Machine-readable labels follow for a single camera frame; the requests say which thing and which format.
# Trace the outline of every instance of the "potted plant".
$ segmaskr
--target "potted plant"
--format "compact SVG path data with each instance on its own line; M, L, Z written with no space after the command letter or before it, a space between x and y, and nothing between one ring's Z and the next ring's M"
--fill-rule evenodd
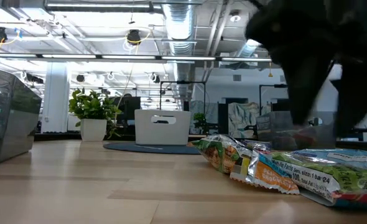
M203 113L195 113L193 116L195 122L195 128L201 128L203 130L202 134L207 134L208 125L206 121L206 116Z
M105 94L91 91L89 95L85 94L85 89L75 90L73 99L69 100L69 112L74 113L79 122L76 127L81 128L81 138L83 141L102 141L106 134L106 126L109 125L110 136L115 134L114 125L111 125L112 119L118 113L117 106L113 104L114 98L109 98Z

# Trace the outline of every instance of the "wooden table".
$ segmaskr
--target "wooden table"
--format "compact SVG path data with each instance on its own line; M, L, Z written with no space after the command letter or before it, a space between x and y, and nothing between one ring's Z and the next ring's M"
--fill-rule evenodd
M0 164L0 223L367 223L367 212L244 185L198 155L35 142Z

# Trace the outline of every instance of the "white plant pot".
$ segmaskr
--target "white plant pot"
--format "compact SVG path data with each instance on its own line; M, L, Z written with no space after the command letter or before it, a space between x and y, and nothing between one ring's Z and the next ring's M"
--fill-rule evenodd
M107 120L82 119L81 139L83 141L102 141L106 134Z

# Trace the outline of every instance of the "white storage bin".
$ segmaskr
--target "white storage bin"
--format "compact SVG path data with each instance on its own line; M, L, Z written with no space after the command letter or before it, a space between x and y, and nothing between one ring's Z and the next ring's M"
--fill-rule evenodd
M135 110L136 144L188 144L190 112Z

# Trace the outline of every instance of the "colorful snack bag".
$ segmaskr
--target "colorful snack bag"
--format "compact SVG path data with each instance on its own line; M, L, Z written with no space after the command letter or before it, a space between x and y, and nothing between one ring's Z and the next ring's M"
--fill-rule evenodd
M251 160L248 156L241 156L230 178L256 187L277 189L285 194L300 194L290 176L272 163L271 155L267 152L253 150Z
M247 150L235 139L222 134L208 136L191 142L199 152L222 173L229 174L239 159L238 151Z
M303 196L327 206L367 208L367 152L305 149L272 156L275 165L306 189Z

